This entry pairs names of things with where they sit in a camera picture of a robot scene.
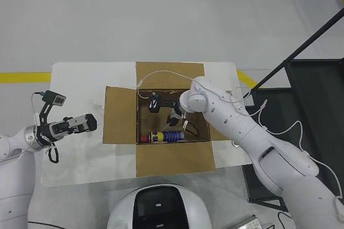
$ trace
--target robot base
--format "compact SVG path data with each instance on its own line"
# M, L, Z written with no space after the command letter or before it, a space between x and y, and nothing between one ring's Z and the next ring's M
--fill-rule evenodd
M111 212L108 229L212 229L208 211L195 193L175 184L143 187L125 196Z

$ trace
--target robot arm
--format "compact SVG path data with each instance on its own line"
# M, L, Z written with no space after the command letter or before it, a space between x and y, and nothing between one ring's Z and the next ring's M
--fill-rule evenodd
M53 105L62 106L66 97L46 91L43 96L44 108L40 113L40 125L24 127L13 137L0 135L0 228L28 227L28 208L36 184L33 152L54 147L54 142L72 133L90 132L97 129L93 115L85 114L76 118L47 123L47 115Z
M283 197L298 228L344 228L344 205L316 178L319 169L308 153L273 137L236 101L206 77L195 78L179 99L185 112L203 113L248 154L259 180Z

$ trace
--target cardboard box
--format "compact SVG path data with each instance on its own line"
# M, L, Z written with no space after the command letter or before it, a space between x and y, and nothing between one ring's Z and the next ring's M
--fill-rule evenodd
M136 107L136 142L137 144L153 144L142 143L141 137L147 136L150 132L163 131L166 127L166 120L168 115L171 114L172 108L161 107L158 113L151 113L149 111L150 98L152 93L156 93L163 100L177 102L180 95L187 91L181 90L166 90L166 89L141 89L139 94L147 99L137 96ZM188 142L203 142L210 141L209 124L205 121L202 113L188 113L186 120L189 124L184 131L185 138L179 143ZM183 123L180 121L176 126L167 127L165 131L183 131Z
M169 70L190 78L204 76L203 64L137 62L137 83L149 73L159 70ZM182 93L183 90L188 90L190 85L189 79L170 72L158 72L145 79L140 91L141 89L158 89L167 93ZM138 106L137 96L136 90L133 89L106 87L103 130L104 144L137 144L137 177L215 171L211 141L227 139L210 127L205 120L202 120L202 114L195 114L193 117L196 122L199 122L202 132L205 128L203 124L206 126L206 132L203 133L205 140L203 141L194 141L189 136L189 142L184 143L138 144L138 131L141 134L145 134L149 130L156 131L153 125L160 128L171 110L162 110L161 108L155 119L152 119L149 116L151 114L146 112L147 108L142 105L145 103L144 101L140 101L141 106ZM140 118L138 117L138 108L141 111Z

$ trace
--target tabletop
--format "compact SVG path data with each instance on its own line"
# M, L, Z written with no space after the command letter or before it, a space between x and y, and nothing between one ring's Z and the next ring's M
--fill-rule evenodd
M205 77L217 86L242 98L236 67L230 62L200 62ZM106 86L136 89L136 62L61 62L53 65L50 90L67 97L63 106L54 106L49 122L91 113L97 130L69 135L56 143L59 163L48 155L42 162L44 187L136 178L136 145L103 144L104 93ZM212 141L216 168L250 164L241 148L230 141Z

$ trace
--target metal stand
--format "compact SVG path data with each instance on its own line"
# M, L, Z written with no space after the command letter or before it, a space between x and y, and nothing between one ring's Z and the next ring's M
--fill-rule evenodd
M334 170L342 184L344 195L344 57L319 60L294 59L342 17L344 17L344 8L252 88L251 95L255 104L262 104L262 99L268 97L268 104L262 119L270 130L280 132L289 127L293 123L293 119L302 122L304 128L303 148L312 157L324 162ZM286 70L291 89L286 89L286 91L284 89L259 89L282 68ZM292 143L298 142L299 134L295 128L286 134L288 135L280 138ZM247 166L245 165L243 168L248 201L286 211L282 198L266 193L267 189L263 185L261 187L253 182L257 177ZM333 175L325 168L321 166L319 168L318 178L337 195L338 188ZM264 202L269 200L279 200L280 206Z

